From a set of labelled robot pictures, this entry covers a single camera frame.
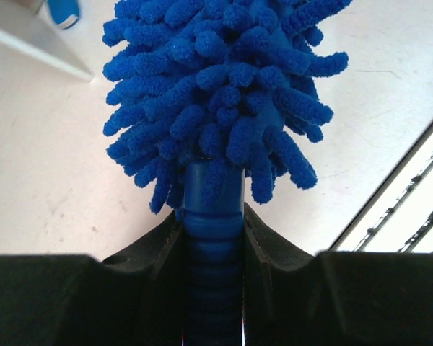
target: blue microfiber strand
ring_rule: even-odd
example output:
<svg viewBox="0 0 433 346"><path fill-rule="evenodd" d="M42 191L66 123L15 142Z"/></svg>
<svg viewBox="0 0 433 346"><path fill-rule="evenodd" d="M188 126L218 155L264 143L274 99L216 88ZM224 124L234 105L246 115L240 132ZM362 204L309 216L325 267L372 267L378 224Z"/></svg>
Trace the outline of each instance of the blue microfiber strand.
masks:
<svg viewBox="0 0 433 346"><path fill-rule="evenodd" d="M341 73L345 53L317 56L316 26L351 0L121 0L103 41L128 45L104 67L119 108L104 134L108 155L140 187L157 179L151 210L180 208L186 164L213 159L206 203L230 167L267 203L277 177L313 187L314 169L284 126L316 143L332 110L314 79Z"/></svg>

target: white table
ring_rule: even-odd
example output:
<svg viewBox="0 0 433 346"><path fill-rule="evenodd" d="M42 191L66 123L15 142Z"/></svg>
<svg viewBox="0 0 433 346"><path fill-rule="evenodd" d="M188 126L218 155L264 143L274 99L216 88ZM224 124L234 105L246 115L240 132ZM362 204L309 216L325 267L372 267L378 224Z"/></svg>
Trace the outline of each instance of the white table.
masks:
<svg viewBox="0 0 433 346"><path fill-rule="evenodd" d="M255 207L281 235L326 249L433 118L433 0L355 0L322 25L320 53L349 52L346 73L319 81L336 112L319 144L298 138L320 178L299 191L288 177ZM90 84L15 52L0 52L0 253L84 252L102 259L169 213L105 154L113 87L101 74L115 50L101 43L113 0L84 0L59 35L96 73Z"/></svg>

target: ridged plastic handle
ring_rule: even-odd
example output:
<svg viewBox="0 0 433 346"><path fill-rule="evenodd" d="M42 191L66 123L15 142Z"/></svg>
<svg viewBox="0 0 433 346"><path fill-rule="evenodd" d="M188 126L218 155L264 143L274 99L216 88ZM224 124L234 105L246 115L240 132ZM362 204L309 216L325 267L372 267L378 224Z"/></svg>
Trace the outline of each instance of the ridged plastic handle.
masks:
<svg viewBox="0 0 433 346"><path fill-rule="evenodd" d="M185 180L187 302L184 345L242 344L244 174L231 169L215 205L205 205L209 161L189 164Z"/></svg>

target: blue microfiber duster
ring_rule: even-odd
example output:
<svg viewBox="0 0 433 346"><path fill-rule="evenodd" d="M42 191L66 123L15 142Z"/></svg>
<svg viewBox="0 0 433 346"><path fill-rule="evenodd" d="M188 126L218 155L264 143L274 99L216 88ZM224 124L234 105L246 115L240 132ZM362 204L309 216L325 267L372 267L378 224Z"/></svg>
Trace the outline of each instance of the blue microfiber duster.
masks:
<svg viewBox="0 0 433 346"><path fill-rule="evenodd" d="M258 203L272 198L276 178L287 172L300 189L317 182L284 126L313 143L323 139L320 127L333 112L313 78L339 74L348 57L317 56L311 47L323 39L316 24L350 2L122 0L105 24L107 45L127 42L104 68L107 79L119 81L107 103L120 105L104 134L125 129L108 155L139 187L156 180L154 213L165 203L181 208L184 198L187 345L240 342L234 321L241 320L242 283L222 283L231 273L242 277L235 254L242 252L244 173ZM228 302L236 309L210 307Z"/></svg>

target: blue handle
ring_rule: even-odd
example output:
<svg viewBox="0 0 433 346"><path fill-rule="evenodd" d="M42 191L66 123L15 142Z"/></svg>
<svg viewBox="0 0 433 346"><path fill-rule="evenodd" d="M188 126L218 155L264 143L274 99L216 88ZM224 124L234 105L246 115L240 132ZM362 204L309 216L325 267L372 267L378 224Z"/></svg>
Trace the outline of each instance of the blue handle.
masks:
<svg viewBox="0 0 433 346"><path fill-rule="evenodd" d="M184 345L242 344L244 174L233 167L214 205L202 203L209 161L185 178L187 306Z"/></svg>
<svg viewBox="0 0 433 346"><path fill-rule="evenodd" d="M51 18L61 29L73 27L80 19L77 0L48 0L48 8Z"/></svg>

